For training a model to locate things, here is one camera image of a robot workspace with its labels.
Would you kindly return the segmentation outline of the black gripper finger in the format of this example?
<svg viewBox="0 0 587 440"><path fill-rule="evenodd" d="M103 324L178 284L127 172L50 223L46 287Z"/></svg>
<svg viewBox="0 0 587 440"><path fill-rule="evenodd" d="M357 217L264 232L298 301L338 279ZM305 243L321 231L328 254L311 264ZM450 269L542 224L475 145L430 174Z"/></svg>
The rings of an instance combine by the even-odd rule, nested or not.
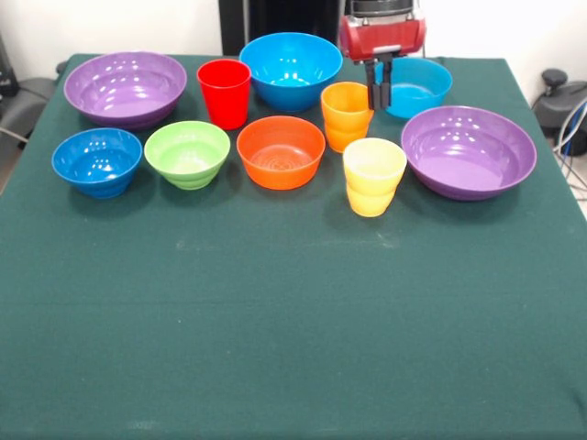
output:
<svg viewBox="0 0 587 440"><path fill-rule="evenodd" d="M391 82L393 71L393 55L386 55L382 59L382 108L391 105Z"/></svg>
<svg viewBox="0 0 587 440"><path fill-rule="evenodd" d="M364 61L366 73L366 86L368 88L369 108L379 110L381 107L381 87L376 80L376 61Z"/></svg>

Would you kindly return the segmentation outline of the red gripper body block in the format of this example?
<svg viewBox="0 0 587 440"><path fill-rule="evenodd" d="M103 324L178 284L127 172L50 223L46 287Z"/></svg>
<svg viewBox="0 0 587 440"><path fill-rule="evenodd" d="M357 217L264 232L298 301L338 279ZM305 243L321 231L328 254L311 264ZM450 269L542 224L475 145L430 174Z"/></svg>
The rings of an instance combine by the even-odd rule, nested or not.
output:
<svg viewBox="0 0 587 440"><path fill-rule="evenodd" d="M404 56L421 50L426 37L424 19L392 21L385 17L358 18L343 16L339 26L339 43L345 57L353 61L373 60L385 54Z"/></svg>

